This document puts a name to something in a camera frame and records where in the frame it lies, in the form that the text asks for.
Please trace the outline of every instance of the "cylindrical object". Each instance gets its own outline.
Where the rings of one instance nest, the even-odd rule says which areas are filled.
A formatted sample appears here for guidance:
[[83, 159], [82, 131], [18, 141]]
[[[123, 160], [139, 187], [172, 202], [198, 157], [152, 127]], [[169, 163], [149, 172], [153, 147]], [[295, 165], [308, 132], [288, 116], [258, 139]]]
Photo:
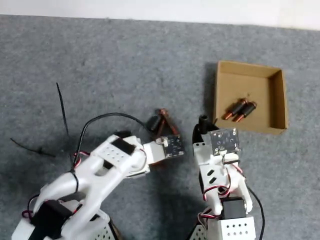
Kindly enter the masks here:
[[198, 127], [200, 134], [207, 134], [208, 133], [208, 117], [206, 115], [199, 116]]
[[152, 116], [149, 121], [147, 122], [147, 127], [148, 129], [155, 133], [158, 128], [159, 128], [159, 125], [161, 123], [161, 120], [162, 120], [162, 117], [160, 115], [155, 115], [155, 116]]
[[230, 117], [235, 116], [241, 111], [241, 109], [248, 103], [247, 99], [242, 98], [236, 104], [232, 106], [229, 112], [224, 116], [224, 120], [228, 120]]
[[233, 121], [239, 122], [241, 119], [246, 118], [253, 110], [255, 110], [257, 104], [254, 101], [248, 102], [240, 111], [240, 115], [237, 116]]

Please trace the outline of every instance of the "electronic component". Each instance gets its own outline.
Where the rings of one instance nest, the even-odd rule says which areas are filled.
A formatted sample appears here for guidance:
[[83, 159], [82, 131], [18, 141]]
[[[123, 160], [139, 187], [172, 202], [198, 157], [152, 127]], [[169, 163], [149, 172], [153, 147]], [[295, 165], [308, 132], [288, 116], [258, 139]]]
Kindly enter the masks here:
[[245, 201], [241, 197], [226, 197], [221, 199], [222, 203], [222, 219], [239, 219], [245, 218], [246, 209]]
[[235, 153], [240, 151], [238, 131], [235, 128], [225, 128], [209, 132], [213, 155], [220, 155], [222, 151]]
[[60, 238], [62, 226], [71, 215], [72, 212], [57, 200], [45, 201], [31, 218], [34, 230], [29, 240], [43, 240], [46, 236], [51, 239]]
[[242, 98], [237, 103], [235, 103], [230, 110], [226, 113], [224, 116], [224, 120], [228, 120], [229, 118], [235, 116], [238, 114], [241, 109], [248, 103], [247, 99]]
[[166, 158], [181, 156], [185, 154], [180, 135], [169, 135], [161, 137], [163, 150]]
[[253, 110], [255, 110], [257, 104], [254, 101], [248, 102], [240, 111], [239, 116], [237, 116], [233, 121], [240, 122], [241, 119], [246, 118]]

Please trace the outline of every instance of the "circuit board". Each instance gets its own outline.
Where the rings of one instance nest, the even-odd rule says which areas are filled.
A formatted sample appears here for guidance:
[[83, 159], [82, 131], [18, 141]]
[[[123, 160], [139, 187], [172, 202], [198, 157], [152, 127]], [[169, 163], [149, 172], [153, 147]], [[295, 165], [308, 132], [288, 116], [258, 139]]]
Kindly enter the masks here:
[[213, 155], [219, 155], [222, 151], [235, 153], [240, 151], [238, 131], [235, 128], [225, 128], [209, 132]]
[[161, 139], [166, 158], [172, 158], [185, 154], [184, 146], [179, 134], [163, 136]]

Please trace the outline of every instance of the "black cable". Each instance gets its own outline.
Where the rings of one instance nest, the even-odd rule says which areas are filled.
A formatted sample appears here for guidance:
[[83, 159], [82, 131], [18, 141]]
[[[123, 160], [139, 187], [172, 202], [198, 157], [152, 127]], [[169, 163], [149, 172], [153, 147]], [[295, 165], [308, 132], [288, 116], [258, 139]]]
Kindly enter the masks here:
[[263, 238], [263, 236], [264, 236], [265, 225], [266, 225], [264, 208], [262, 207], [262, 203], [261, 203], [260, 199], [258, 198], [258, 196], [255, 194], [255, 192], [252, 191], [252, 189], [251, 189], [250, 187], [248, 187], [248, 185], [247, 185], [246, 187], [248, 188], [248, 190], [250, 191], [250, 193], [254, 196], [254, 198], [256, 199], [256, 201], [258, 202], [259, 207], [260, 207], [260, 210], [261, 210], [262, 227], [261, 227], [261, 232], [260, 232], [259, 240], [262, 240], [262, 238]]
[[134, 116], [131, 116], [129, 114], [120, 113], [120, 112], [110, 112], [110, 113], [105, 113], [105, 114], [96, 116], [96, 117], [92, 118], [91, 120], [89, 120], [84, 125], [84, 127], [82, 129], [82, 132], [81, 132], [81, 135], [80, 135], [80, 138], [79, 138], [79, 142], [78, 142], [78, 146], [77, 146], [77, 150], [76, 150], [76, 154], [75, 154], [75, 157], [73, 159], [73, 166], [72, 166], [73, 169], [74, 169], [74, 167], [75, 167], [75, 165], [76, 165], [76, 163], [78, 161], [81, 145], [82, 145], [82, 142], [84, 140], [84, 136], [85, 136], [85, 133], [86, 133], [86, 130], [87, 130], [88, 126], [90, 124], [92, 124], [93, 122], [99, 120], [99, 119], [103, 119], [103, 118], [111, 117], [111, 116], [121, 116], [121, 117], [125, 117], [125, 118], [128, 118], [128, 119], [132, 119], [132, 120], [136, 121], [138, 124], [140, 124], [151, 136], [153, 136], [153, 133], [148, 129], [146, 124], [144, 124], [142, 121], [140, 121], [139, 119], [137, 119]]
[[225, 161], [223, 165], [235, 164], [235, 163], [240, 163], [240, 160]]
[[59, 94], [59, 100], [60, 100], [60, 105], [61, 105], [61, 111], [62, 111], [62, 117], [63, 117], [63, 124], [65, 127], [66, 135], [69, 137], [69, 129], [68, 129], [68, 124], [67, 124], [67, 118], [66, 118], [66, 112], [65, 112], [65, 106], [64, 106], [64, 100], [62, 98], [62, 94], [60, 91], [59, 84], [56, 82], [56, 89], [58, 90]]
[[44, 152], [44, 151], [42, 150], [42, 147], [40, 147], [38, 150], [35, 150], [35, 149], [28, 148], [28, 147], [26, 147], [26, 146], [23, 146], [22, 144], [18, 143], [16, 140], [14, 140], [14, 139], [11, 138], [11, 137], [10, 137], [10, 140], [11, 140], [12, 142], [14, 142], [16, 145], [18, 145], [20, 148], [23, 148], [23, 149], [25, 149], [25, 150], [27, 150], [27, 151], [30, 151], [30, 152], [33, 152], [33, 153], [36, 153], [36, 154], [39, 154], [39, 155], [45, 155], [45, 156], [53, 157], [53, 158], [56, 157], [55, 155], [53, 155], [53, 154], [51, 154], [51, 153]]
[[77, 193], [78, 190], [79, 190], [79, 179], [78, 179], [74, 169], [71, 169], [69, 172], [74, 176], [74, 179], [75, 179], [75, 182], [76, 182], [75, 193]]

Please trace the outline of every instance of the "wire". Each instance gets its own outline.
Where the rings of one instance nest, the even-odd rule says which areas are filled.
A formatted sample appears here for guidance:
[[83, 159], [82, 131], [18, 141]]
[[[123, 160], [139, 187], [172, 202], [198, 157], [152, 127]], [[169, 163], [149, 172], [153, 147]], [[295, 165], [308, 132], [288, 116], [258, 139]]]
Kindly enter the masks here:
[[243, 174], [244, 171], [237, 165], [231, 164], [239, 173]]
[[71, 169], [69, 171], [69, 173], [71, 173], [75, 179], [75, 193], [77, 193], [79, 190], [79, 179], [78, 179], [74, 169]]
[[84, 136], [85, 136], [85, 133], [86, 133], [86, 130], [87, 130], [88, 126], [90, 124], [92, 124], [93, 122], [97, 121], [97, 120], [100, 120], [100, 119], [103, 119], [103, 118], [106, 118], [106, 117], [111, 117], [111, 116], [121, 116], [121, 117], [125, 117], [125, 118], [128, 118], [128, 119], [132, 119], [132, 120], [136, 121], [137, 123], [139, 123], [151, 136], [153, 136], [153, 133], [147, 128], [147, 126], [142, 121], [140, 121], [139, 119], [137, 119], [134, 116], [131, 116], [129, 114], [120, 113], [120, 112], [110, 112], [110, 113], [106, 113], [106, 114], [102, 114], [102, 115], [96, 116], [96, 117], [92, 118], [91, 120], [89, 120], [84, 125], [84, 127], [82, 129], [82, 132], [81, 132], [81, 135], [80, 135], [80, 138], [79, 138], [79, 142], [78, 142], [78, 145], [77, 145], [76, 155], [75, 155], [75, 157], [73, 159], [73, 166], [72, 166], [73, 169], [75, 167], [75, 164], [78, 161], [81, 145], [82, 145], [82, 142], [84, 140]]
[[260, 201], [260, 199], [258, 198], [258, 196], [255, 194], [255, 192], [247, 185], [246, 186], [248, 188], [248, 190], [250, 191], [250, 193], [254, 196], [254, 198], [256, 199], [256, 201], [259, 204], [260, 210], [261, 210], [261, 218], [262, 218], [262, 226], [261, 226], [261, 232], [260, 232], [260, 237], [259, 240], [263, 239], [264, 236], [264, 232], [265, 232], [265, 225], [266, 225], [266, 219], [265, 219], [265, 212], [264, 212], [264, 208], [262, 206], [262, 203]]
[[58, 90], [58, 94], [59, 94], [60, 106], [61, 106], [62, 117], [63, 117], [63, 124], [64, 124], [64, 127], [65, 127], [66, 135], [69, 137], [70, 135], [69, 135], [69, 129], [68, 129], [68, 124], [67, 124], [64, 100], [62, 98], [62, 94], [61, 94], [61, 91], [60, 91], [59, 84], [57, 82], [55, 84], [56, 84], [56, 89]]
[[211, 212], [211, 208], [207, 207], [206, 209], [203, 210], [203, 212], [199, 212], [197, 214], [197, 219], [198, 222], [203, 226], [204, 229], [207, 229], [207, 222], [203, 222], [202, 219], [217, 219], [220, 217], [220, 215], [213, 215], [213, 214], [209, 214]]
[[24, 212], [28, 213], [28, 217], [29, 217], [30, 220], [31, 220], [31, 218], [32, 218], [31, 213], [33, 212], [33, 211], [30, 211], [30, 204], [31, 204], [31, 202], [32, 202], [34, 199], [36, 199], [37, 197], [39, 197], [39, 194], [36, 194], [36, 195], [32, 196], [32, 197], [29, 199], [28, 205], [27, 205], [27, 207], [26, 207], [26, 211], [27, 211], [27, 212], [26, 212], [26, 211], [23, 211], [23, 212], [22, 212], [22, 215], [24, 214]]
[[225, 186], [225, 185], [214, 185], [214, 186], [211, 186], [209, 188], [207, 188], [206, 190], [203, 191], [203, 200], [204, 201], [207, 201], [207, 196], [206, 196], [206, 193], [213, 190], [213, 189], [217, 189], [217, 188], [223, 188], [223, 189], [226, 189], [224, 192], [218, 192], [218, 194], [221, 196], [221, 197], [225, 197], [227, 196], [229, 193], [230, 193], [230, 188], [231, 188], [231, 176], [229, 174], [229, 171], [228, 169], [226, 168], [225, 169], [226, 172], [227, 172], [227, 176], [228, 176], [228, 180], [229, 180], [229, 186]]
[[225, 161], [224, 163], [223, 163], [223, 165], [228, 165], [228, 164], [235, 164], [235, 163], [240, 163], [240, 160], [232, 160], [232, 161]]
[[14, 142], [16, 145], [18, 145], [20, 148], [23, 148], [29, 152], [33, 152], [33, 153], [36, 153], [36, 154], [39, 154], [39, 155], [45, 155], [45, 156], [48, 156], [48, 157], [53, 157], [55, 158], [56, 156], [51, 154], [51, 153], [47, 153], [47, 152], [44, 152], [42, 151], [42, 147], [40, 147], [38, 150], [35, 150], [35, 149], [31, 149], [31, 148], [28, 148], [26, 146], [23, 146], [22, 144], [18, 143], [16, 140], [14, 140], [13, 138], [10, 137], [10, 140], [12, 142]]

